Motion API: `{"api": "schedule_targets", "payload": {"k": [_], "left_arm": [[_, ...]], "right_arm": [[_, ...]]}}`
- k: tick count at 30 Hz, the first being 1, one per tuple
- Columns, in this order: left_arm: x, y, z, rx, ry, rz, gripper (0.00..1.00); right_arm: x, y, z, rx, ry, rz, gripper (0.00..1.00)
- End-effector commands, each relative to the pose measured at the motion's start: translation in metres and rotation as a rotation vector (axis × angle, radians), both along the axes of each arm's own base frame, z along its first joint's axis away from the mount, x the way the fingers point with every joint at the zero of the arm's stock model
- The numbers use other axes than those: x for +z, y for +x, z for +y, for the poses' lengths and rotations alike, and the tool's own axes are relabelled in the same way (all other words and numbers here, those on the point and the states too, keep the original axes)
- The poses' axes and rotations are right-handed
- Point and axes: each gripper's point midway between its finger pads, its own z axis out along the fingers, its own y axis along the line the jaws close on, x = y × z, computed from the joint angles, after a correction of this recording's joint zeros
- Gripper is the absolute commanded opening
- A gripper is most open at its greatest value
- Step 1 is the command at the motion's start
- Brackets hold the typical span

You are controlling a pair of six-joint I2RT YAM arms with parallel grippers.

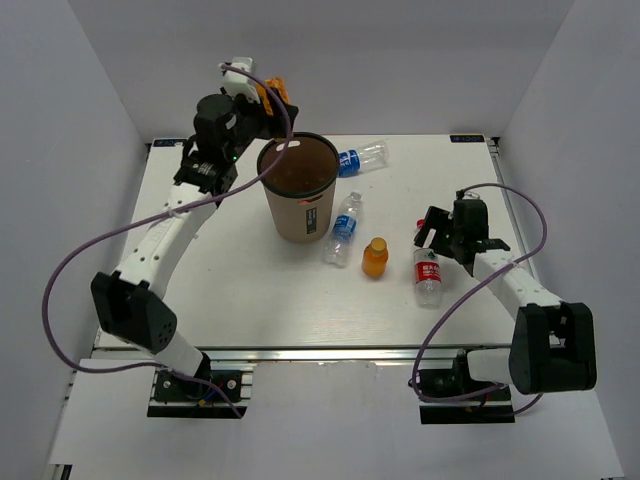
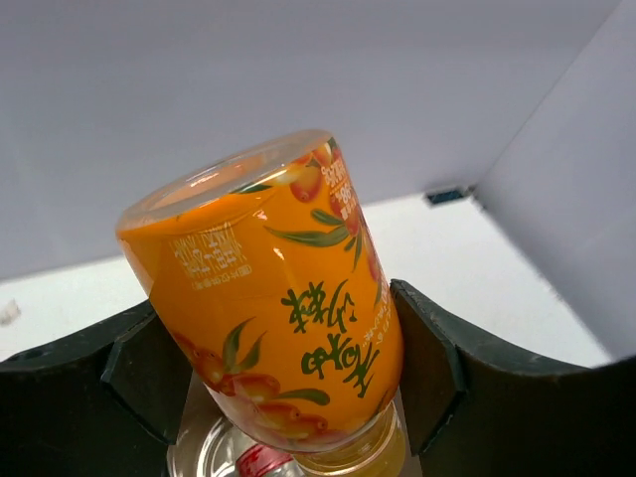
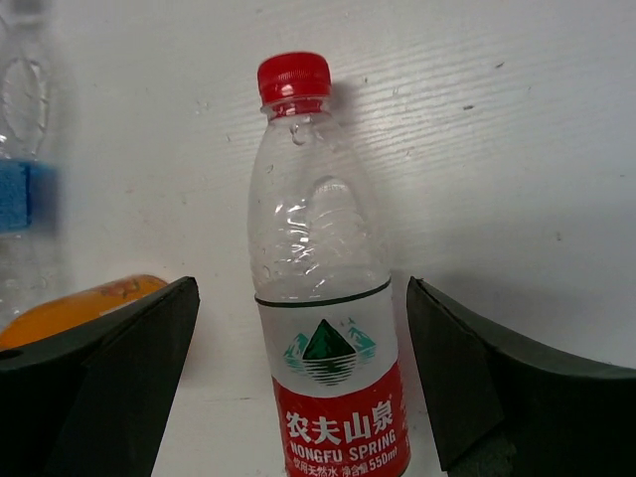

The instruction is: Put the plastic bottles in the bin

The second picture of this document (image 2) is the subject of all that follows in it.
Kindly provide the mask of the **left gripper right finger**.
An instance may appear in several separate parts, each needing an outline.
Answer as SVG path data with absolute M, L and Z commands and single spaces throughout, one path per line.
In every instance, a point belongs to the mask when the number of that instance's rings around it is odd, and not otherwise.
M 635 361 L 588 369 L 531 352 L 403 280 L 401 401 L 425 476 L 631 476 Z

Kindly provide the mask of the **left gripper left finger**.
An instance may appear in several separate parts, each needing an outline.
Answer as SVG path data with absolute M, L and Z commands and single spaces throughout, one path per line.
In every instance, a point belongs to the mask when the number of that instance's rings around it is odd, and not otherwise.
M 4 476 L 165 476 L 192 369 L 144 301 L 1 363 Z

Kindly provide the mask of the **red label water bottle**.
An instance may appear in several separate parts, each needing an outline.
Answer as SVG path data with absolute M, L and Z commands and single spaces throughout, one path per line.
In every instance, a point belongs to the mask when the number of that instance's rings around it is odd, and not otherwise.
M 171 476 L 301 476 L 293 457 L 256 442 L 219 415 L 183 422 L 167 452 Z

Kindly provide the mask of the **orange juice bottle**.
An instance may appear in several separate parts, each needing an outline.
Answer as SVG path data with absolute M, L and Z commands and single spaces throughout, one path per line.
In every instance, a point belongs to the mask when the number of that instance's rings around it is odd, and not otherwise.
M 118 242 L 229 421 L 311 476 L 396 476 L 396 307 L 342 150 L 321 129 L 126 209 Z

